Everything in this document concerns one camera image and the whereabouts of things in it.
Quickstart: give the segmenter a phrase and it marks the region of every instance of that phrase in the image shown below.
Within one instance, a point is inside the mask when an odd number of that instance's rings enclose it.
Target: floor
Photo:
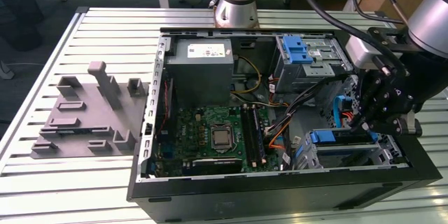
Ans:
[[[159,8],[159,0],[36,0],[46,16],[38,25],[43,36],[43,45],[32,51],[18,52],[0,39],[0,59],[6,64],[42,63],[46,64],[66,27],[79,6],[90,7],[147,7]],[[211,0],[170,0],[172,8],[207,8]],[[260,9],[286,9],[283,0],[258,0]],[[23,100],[40,74],[39,65],[10,66],[16,76],[12,80],[0,79],[0,122],[11,121],[20,108]],[[0,123],[0,137],[8,129],[7,123]]]

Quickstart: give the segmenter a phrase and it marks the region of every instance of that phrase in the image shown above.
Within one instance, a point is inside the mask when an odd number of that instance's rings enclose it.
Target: blue plastic latch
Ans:
[[[371,131],[370,131],[370,135],[372,137],[374,143],[376,143],[378,139],[379,139],[379,135],[375,132],[371,132]]]
[[[295,157],[294,158],[298,158],[300,156],[300,153],[303,152],[303,146],[299,148],[299,150],[296,151],[296,154],[295,154]]]
[[[332,131],[315,131],[320,143],[336,142]]]
[[[319,138],[318,138],[315,132],[312,132],[312,133],[310,134],[310,136],[311,136],[311,140],[314,141],[314,144],[318,143],[318,142],[319,142]]]
[[[291,64],[311,64],[314,58],[310,57],[307,51],[307,44],[302,41],[299,36],[283,37],[284,49],[290,55]]]

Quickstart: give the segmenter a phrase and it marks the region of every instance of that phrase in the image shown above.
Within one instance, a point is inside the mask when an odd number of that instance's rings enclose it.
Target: aluminum extrusion table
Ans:
[[[332,15],[356,26],[387,26],[355,13]],[[332,26],[308,11],[260,10],[262,28]],[[107,62],[118,82],[142,78],[151,82],[160,27],[212,27],[208,9],[84,8],[76,13],[63,38],[0,141],[0,219],[6,223],[151,223],[139,206],[127,202],[132,156],[39,159],[30,157],[59,91],[62,76],[87,74],[91,61]],[[428,187],[404,191],[371,207],[214,221],[212,223],[447,223],[448,222],[448,100],[432,98],[418,118],[426,136],[420,142],[446,177]]]

